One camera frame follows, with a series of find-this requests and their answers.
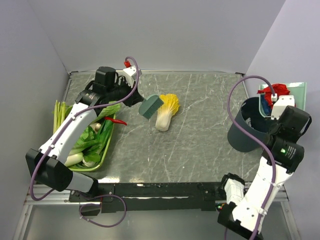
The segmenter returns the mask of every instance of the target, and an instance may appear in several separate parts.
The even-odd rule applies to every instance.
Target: robotic arm
[[[114,68],[100,67],[95,73],[95,80],[78,95],[70,114],[54,135],[39,150],[30,149],[27,152],[26,161],[31,175],[45,156],[36,171],[36,181],[57,191],[76,190],[95,196],[98,181],[84,174],[72,172],[64,163],[84,129],[101,112],[100,107],[94,106],[121,100],[131,91],[134,91],[133,94],[123,101],[126,106],[131,107],[144,101],[138,88],[132,89],[136,84],[135,77],[140,76],[141,71],[136,71],[136,67],[130,66],[124,69],[124,74],[126,77],[119,76]]]
[[[262,153],[256,176],[245,192],[245,181],[235,174],[222,178],[220,192],[226,195],[218,223],[249,239],[263,239],[260,234],[264,217],[279,189],[293,175],[304,157],[304,148],[297,140],[305,134],[311,124],[311,116],[303,110],[287,105],[267,134],[264,144],[275,159],[275,181],[273,167],[266,151]]]

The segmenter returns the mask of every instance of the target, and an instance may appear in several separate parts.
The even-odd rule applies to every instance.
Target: blue cloth
[[[262,105],[262,109],[263,109],[264,113],[266,115],[270,115],[271,114],[271,108],[268,106],[268,102],[265,99],[265,95],[264,94],[260,95],[260,100],[261,100],[261,105]]]

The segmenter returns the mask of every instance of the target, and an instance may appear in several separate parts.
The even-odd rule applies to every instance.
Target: dark gray bin
[[[251,126],[245,122],[248,118],[251,119]],[[259,97],[251,97],[245,100],[235,117],[235,121],[261,141],[265,139],[267,131],[273,123],[268,118],[261,116],[259,112]],[[258,143],[242,133],[234,124],[231,125],[228,131],[227,139],[235,150],[243,153],[248,153],[260,147]]]

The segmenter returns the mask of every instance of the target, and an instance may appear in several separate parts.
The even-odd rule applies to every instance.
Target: marble tabletop
[[[73,104],[94,77],[94,71],[72,73],[66,103]],[[103,165],[86,174],[121,183],[217,182],[227,173],[252,181],[261,150],[238,152],[227,140],[231,126],[227,96],[240,77],[222,72],[144,72],[139,84],[144,97],[171,93],[179,98],[180,108],[169,130],[155,129],[157,114],[150,120],[140,116],[140,104],[122,105],[116,117],[128,126],[114,127]],[[245,89],[239,85],[231,99],[234,116],[245,99]]]

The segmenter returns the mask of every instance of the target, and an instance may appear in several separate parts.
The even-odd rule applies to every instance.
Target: light green tray
[[[101,158],[100,162],[97,162],[93,167],[82,168],[82,167],[77,167],[77,166],[73,165],[73,166],[70,166],[69,169],[71,171],[73,171],[73,172],[92,172],[92,171],[95,171],[98,168],[100,168],[102,166],[102,164],[104,163],[105,159],[106,159],[107,151],[108,151],[109,144],[110,144],[110,141],[111,141],[112,133],[114,132],[114,128],[115,128],[115,124],[113,124],[113,126],[112,126],[111,134],[110,134],[108,142],[106,143],[106,146],[104,148],[104,152],[103,152],[103,155],[102,155],[102,158]]]
[[[290,91],[290,95],[294,96],[294,102],[298,109],[305,110],[306,108],[306,95],[307,95],[307,83],[306,82],[291,82],[283,83],[286,85]],[[268,87],[267,84],[262,84],[259,87],[259,90],[263,90]],[[259,97],[259,112],[264,118],[270,118],[267,116],[262,108],[261,98]]]

